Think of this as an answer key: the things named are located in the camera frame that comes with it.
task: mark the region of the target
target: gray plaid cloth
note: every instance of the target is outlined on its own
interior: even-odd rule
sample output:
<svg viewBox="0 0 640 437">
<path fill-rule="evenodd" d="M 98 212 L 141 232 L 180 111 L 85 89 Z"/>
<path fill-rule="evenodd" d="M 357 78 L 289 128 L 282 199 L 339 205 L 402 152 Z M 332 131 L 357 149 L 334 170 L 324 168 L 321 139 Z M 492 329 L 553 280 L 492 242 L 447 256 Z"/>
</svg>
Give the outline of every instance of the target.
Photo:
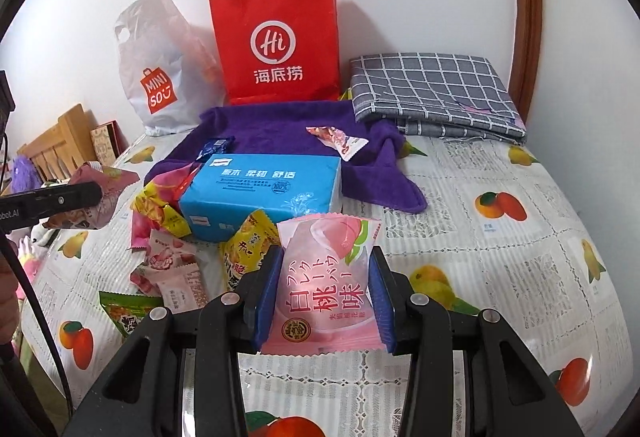
<svg viewBox="0 0 640 437">
<path fill-rule="evenodd" d="M 524 123 L 486 58 L 394 52 L 351 60 L 356 120 L 394 119 L 407 135 L 521 144 Z"/>
</svg>

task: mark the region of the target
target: red paper bag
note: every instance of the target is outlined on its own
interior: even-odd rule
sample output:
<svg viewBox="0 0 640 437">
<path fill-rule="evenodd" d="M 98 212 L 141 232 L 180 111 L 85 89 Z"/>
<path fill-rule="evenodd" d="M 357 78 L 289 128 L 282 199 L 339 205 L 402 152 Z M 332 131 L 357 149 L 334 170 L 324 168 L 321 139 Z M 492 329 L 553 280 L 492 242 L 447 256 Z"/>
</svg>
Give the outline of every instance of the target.
<svg viewBox="0 0 640 437">
<path fill-rule="evenodd" d="M 209 0 L 231 104 L 337 99 L 335 0 Z"/>
</svg>

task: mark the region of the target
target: pink snack wrapper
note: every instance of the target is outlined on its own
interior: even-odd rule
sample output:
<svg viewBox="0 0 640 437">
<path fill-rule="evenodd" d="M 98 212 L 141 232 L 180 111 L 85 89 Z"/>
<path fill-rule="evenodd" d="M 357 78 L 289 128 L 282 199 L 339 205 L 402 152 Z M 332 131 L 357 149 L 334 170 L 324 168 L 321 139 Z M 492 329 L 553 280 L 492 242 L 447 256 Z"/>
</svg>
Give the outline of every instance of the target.
<svg viewBox="0 0 640 437">
<path fill-rule="evenodd" d="M 204 307 L 209 299 L 195 254 L 192 243 L 154 229 L 145 261 L 130 274 L 130 280 L 145 295 L 162 296 L 174 313 Z"/>
<path fill-rule="evenodd" d="M 278 224 L 286 248 L 263 354 L 384 349 L 367 296 L 380 221 L 338 213 Z"/>
<path fill-rule="evenodd" d="M 190 164 L 154 177 L 151 182 L 156 185 L 158 198 L 167 202 L 175 210 L 179 211 L 177 203 L 174 202 L 174 192 L 175 189 L 189 176 L 192 169 L 193 165 Z M 152 229 L 166 232 L 164 227 L 160 226 L 158 222 L 134 210 L 131 220 L 130 248 L 146 249 L 148 247 L 148 240 L 151 236 Z"/>
<path fill-rule="evenodd" d="M 345 161 L 350 160 L 369 142 L 362 137 L 351 137 L 334 126 L 308 126 L 306 131 L 318 137 L 325 146 L 337 150 Z"/>
<path fill-rule="evenodd" d="M 86 162 L 71 176 L 69 184 L 97 182 L 102 190 L 100 203 L 92 208 L 55 214 L 43 225 L 47 229 L 100 229 L 109 224 L 124 188 L 139 180 L 135 172 Z"/>
</svg>

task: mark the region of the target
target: wooden bed frame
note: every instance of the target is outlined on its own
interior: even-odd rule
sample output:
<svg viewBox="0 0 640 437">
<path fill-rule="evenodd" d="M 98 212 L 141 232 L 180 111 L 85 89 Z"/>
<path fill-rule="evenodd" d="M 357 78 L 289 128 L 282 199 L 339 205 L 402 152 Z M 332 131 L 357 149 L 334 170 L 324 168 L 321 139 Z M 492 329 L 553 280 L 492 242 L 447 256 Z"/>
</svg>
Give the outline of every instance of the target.
<svg viewBox="0 0 640 437">
<path fill-rule="evenodd" d="M 527 122 L 538 75 L 542 40 L 542 0 L 516 0 L 516 30 L 509 95 Z"/>
<path fill-rule="evenodd" d="M 89 121 L 82 105 L 76 104 L 63 113 L 56 125 L 20 147 L 18 154 L 33 162 L 43 181 L 68 179 L 84 162 L 95 161 Z"/>
</svg>

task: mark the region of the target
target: folded blanket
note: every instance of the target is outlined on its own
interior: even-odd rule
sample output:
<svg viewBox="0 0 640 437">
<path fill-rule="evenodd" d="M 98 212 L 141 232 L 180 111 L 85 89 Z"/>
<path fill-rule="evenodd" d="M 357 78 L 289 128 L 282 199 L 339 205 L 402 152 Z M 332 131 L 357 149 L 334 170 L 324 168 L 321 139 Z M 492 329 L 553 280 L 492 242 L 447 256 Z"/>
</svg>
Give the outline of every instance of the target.
<svg viewBox="0 0 640 437">
<path fill-rule="evenodd" d="M 305 130 L 308 126 L 334 126 L 347 135 L 369 139 L 349 162 L 342 161 L 342 194 L 408 213 L 427 207 L 420 188 L 396 166 L 404 136 L 389 120 L 357 123 L 350 101 L 277 102 L 212 108 L 202 124 L 156 163 L 145 177 L 193 162 L 212 137 L 235 136 L 235 153 L 308 154 L 337 156 Z"/>
<path fill-rule="evenodd" d="M 394 52 L 351 60 L 357 121 L 395 120 L 402 133 L 521 144 L 524 123 L 485 58 Z"/>
</svg>

